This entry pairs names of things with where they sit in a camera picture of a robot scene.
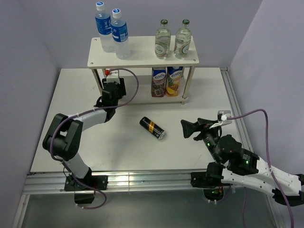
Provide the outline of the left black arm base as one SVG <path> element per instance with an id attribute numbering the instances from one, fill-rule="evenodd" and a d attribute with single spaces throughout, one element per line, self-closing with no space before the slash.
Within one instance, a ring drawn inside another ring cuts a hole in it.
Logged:
<path id="1" fill-rule="evenodd" d="M 77 181 L 72 176 L 67 176 L 64 186 L 64 191 L 74 192 L 74 201 L 77 204 L 88 205 L 95 199 L 96 190 L 94 193 L 80 193 L 81 191 L 91 190 L 94 188 L 97 190 L 106 190 L 108 183 L 108 176 L 91 176 L 89 178 L 77 179 Z"/>

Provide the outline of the blue-label water bottle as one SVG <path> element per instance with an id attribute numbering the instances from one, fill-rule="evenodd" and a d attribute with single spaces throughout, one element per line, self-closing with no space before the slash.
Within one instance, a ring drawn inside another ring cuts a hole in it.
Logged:
<path id="1" fill-rule="evenodd" d="M 106 53 L 115 52 L 114 40 L 112 37 L 111 16 L 106 12 L 105 4 L 102 1 L 96 3 L 97 13 L 95 22 L 99 33 L 102 49 Z"/>
<path id="2" fill-rule="evenodd" d="M 112 37 L 116 45 L 115 52 L 119 59 L 128 59 L 131 55 L 128 41 L 128 28 L 126 20 L 122 17 L 120 9 L 112 10 Z"/>

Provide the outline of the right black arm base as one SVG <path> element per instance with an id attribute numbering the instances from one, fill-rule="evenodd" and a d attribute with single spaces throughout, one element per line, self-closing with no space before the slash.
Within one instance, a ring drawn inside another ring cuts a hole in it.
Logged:
<path id="1" fill-rule="evenodd" d="M 222 202 L 232 193 L 232 185 L 221 182 L 223 177 L 218 174 L 209 174 L 207 171 L 191 172 L 190 184 L 194 188 L 203 189 L 203 196 L 207 203 Z"/>

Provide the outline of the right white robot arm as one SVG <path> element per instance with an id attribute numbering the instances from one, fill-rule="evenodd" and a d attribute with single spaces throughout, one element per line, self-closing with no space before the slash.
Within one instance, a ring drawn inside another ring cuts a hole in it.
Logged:
<path id="1" fill-rule="evenodd" d="M 194 140 L 203 141 L 214 160 L 208 164 L 206 171 L 190 174 L 191 185 L 211 188 L 220 184 L 235 184 L 269 195 L 282 205 L 302 205 L 304 176 L 269 166 L 257 154 L 244 149 L 230 134 L 223 136 L 222 126 L 231 122 L 225 117 L 215 121 L 199 118 L 194 123 L 181 120 L 184 138 L 198 133 Z"/>

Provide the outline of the clear glass bottle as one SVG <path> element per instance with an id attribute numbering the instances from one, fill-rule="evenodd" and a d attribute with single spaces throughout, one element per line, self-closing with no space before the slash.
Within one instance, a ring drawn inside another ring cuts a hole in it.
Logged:
<path id="1" fill-rule="evenodd" d="M 174 55 L 176 58 L 184 59 L 189 52 L 192 33 L 189 29 L 190 21 L 184 19 L 182 27 L 178 29 L 175 36 Z"/>
<path id="2" fill-rule="evenodd" d="M 162 19 L 161 26 L 155 35 L 154 51 L 159 59 L 164 59 L 169 55 L 171 44 L 171 32 L 168 29 L 168 20 Z"/>

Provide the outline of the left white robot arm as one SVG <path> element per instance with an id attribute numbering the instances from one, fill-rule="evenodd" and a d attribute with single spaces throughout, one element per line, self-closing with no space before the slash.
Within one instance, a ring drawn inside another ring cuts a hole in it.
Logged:
<path id="1" fill-rule="evenodd" d="M 94 110 L 84 115 L 56 114 L 43 140 L 42 146 L 76 178 L 76 185 L 86 190 L 94 187 L 92 170 L 87 166 L 78 149 L 82 132 L 112 119 L 118 101 L 126 95 L 124 79 L 103 79 L 104 89 Z"/>

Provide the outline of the black yellow can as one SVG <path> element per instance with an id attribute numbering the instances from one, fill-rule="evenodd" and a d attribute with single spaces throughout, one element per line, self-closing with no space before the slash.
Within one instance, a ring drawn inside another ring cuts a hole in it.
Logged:
<path id="1" fill-rule="evenodd" d="M 144 116 L 140 122 L 140 126 L 142 126 L 145 130 L 151 133 L 158 140 L 162 140 L 165 136 L 165 130 L 158 126 L 155 122 L 150 120 L 148 117 Z"/>

